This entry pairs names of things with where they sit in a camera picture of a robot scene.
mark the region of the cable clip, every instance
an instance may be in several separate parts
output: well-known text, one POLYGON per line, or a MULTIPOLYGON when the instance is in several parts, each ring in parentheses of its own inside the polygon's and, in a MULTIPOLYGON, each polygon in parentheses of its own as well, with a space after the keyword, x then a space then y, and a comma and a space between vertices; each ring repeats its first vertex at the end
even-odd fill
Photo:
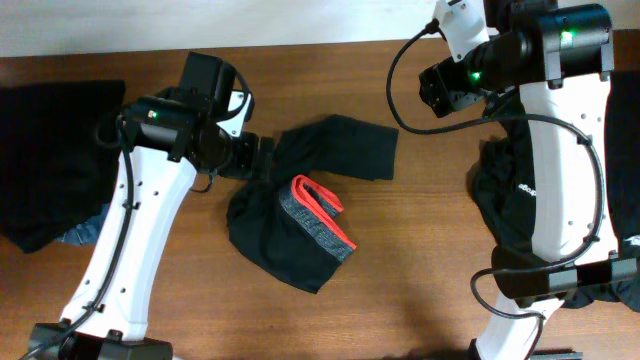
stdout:
POLYGON ((87 305, 82 307, 83 310, 93 310, 93 311, 97 311, 99 313, 104 311, 104 304, 100 304, 99 306, 96 306, 96 304, 92 301, 90 303, 88 303, 87 305))
POLYGON ((600 237, 596 236, 596 235, 590 235, 590 236, 585 236, 584 238, 582 238, 582 242, 589 242, 591 239, 593 239, 593 242, 600 242, 600 237))
POLYGON ((593 136, 587 135, 586 139, 578 137, 578 145, 591 146, 593 144, 593 136))
POLYGON ((124 203, 122 204, 122 207, 125 209, 138 210, 140 209, 140 201, 136 202, 135 204, 133 204, 133 206, 131 206, 129 205, 129 201, 125 200, 124 203))

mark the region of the green led light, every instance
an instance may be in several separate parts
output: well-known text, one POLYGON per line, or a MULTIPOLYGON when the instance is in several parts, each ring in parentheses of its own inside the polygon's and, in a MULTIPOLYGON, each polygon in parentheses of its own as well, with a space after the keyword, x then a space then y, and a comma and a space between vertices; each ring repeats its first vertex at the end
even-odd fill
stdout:
POLYGON ((573 41, 573 33, 571 31, 563 31, 560 36, 562 36, 562 41, 563 42, 572 42, 573 41))

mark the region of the red trim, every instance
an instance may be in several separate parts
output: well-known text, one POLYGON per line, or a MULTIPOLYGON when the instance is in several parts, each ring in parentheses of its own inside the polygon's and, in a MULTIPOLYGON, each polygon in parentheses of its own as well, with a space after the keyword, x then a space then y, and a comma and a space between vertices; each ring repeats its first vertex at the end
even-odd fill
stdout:
POLYGON ((313 182, 313 180, 309 179, 304 175, 296 176, 291 182, 291 193, 293 197, 298 201, 302 206, 306 207, 311 211, 320 221, 322 221, 334 234, 338 236, 342 242, 349 245, 352 249, 356 248, 356 245, 349 241, 349 238, 345 233, 338 227, 338 225, 333 221, 331 216, 324 211, 322 206, 318 204, 316 199, 311 196, 304 188, 307 185, 315 191, 318 196, 322 197, 326 202, 328 202, 334 209, 338 210, 338 212, 342 212, 344 207, 338 197, 332 193, 331 191, 323 188, 317 183, 313 182))

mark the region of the dark cloth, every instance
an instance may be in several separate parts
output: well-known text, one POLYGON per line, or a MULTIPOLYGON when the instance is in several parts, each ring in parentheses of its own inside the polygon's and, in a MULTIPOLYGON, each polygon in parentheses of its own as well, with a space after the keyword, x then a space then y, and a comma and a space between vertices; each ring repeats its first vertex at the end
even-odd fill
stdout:
MULTIPOLYGON (((345 236, 339 229, 319 221, 322 216, 305 213, 299 202, 287 200, 291 200, 292 180, 311 170, 391 180, 397 137, 396 129, 339 115, 284 132, 270 180, 249 182, 229 203, 231 243, 277 279, 317 293, 355 246, 345 247, 343 239, 336 241, 345 236), (295 204, 297 210, 287 204, 295 204)), ((341 211, 323 205, 328 195, 306 189, 329 217, 341 211)))
POLYGON ((109 203, 118 151, 122 81, 49 83, 0 90, 0 231, 24 252, 47 245, 109 203))
MULTIPOLYGON (((621 258, 640 258, 640 73, 613 73, 605 122, 607 195, 621 258)), ((499 114, 524 113, 520 99, 496 100, 499 114)), ((481 170, 472 184, 472 198, 500 246, 531 251, 535 225, 535 176, 531 134, 526 123, 509 122, 508 137, 485 144, 481 170)), ((581 308, 595 300, 623 302, 640 312, 640 275, 630 281, 580 288, 566 308, 581 308)))

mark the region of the gray knit fabric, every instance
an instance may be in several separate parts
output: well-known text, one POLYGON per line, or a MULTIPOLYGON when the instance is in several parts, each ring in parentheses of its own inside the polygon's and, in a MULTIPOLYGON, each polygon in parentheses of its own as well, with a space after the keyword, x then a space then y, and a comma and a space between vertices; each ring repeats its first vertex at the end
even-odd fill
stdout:
MULTIPOLYGON (((309 209, 300 204, 291 193, 291 186, 284 186, 278 193, 280 204, 284 211, 289 214, 302 228, 313 237, 313 239, 325 249, 329 254, 333 255, 338 261, 344 260, 351 255, 353 249, 345 244, 336 234, 331 231, 320 219, 318 219, 309 209)), ((327 213, 334 217, 338 214, 337 210, 328 203, 320 202, 323 209, 330 209, 327 213)))
POLYGON ((318 204, 320 204, 320 206, 322 206, 322 209, 329 214, 329 216, 331 216, 331 218, 333 219, 334 217, 338 216, 338 214, 340 214, 338 212, 338 210, 334 209, 333 206, 331 206, 331 204, 329 204, 324 198, 320 197, 320 195, 318 195, 318 193, 315 192, 315 190, 313 190, 311 188, 311 186, 309 185, 303 185, 305 190, 307 190, 307 192, 309 193, 309 195, 311 195, 314 199, 316 199, 316 201, 318 202, 318 204))

